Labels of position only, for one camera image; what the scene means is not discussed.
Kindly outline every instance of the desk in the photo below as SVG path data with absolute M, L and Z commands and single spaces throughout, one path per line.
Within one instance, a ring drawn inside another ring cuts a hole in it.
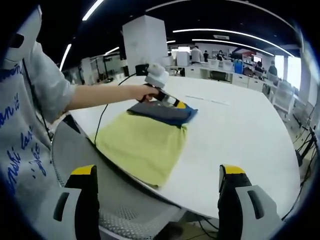
M 143 84 L 144 79 L 132 77 L 125 84 Z M 261 92 L 232 84 L 178 76 L 170 76 L 164 90 L 199 111 L 188 125 L 185 147 L 166 184 L 153 189 L 136 180 L 178 206 L 217 219 L 220 165 L 239 166 L 253 185 L 259 185 L 276 202 L 283 217 L 300 190 L 299 167 L 289 133 L 268 99 Z M 110 104 L 101 126 L 136 103 Z M 104 107 L 71 114 L 91 135 Z

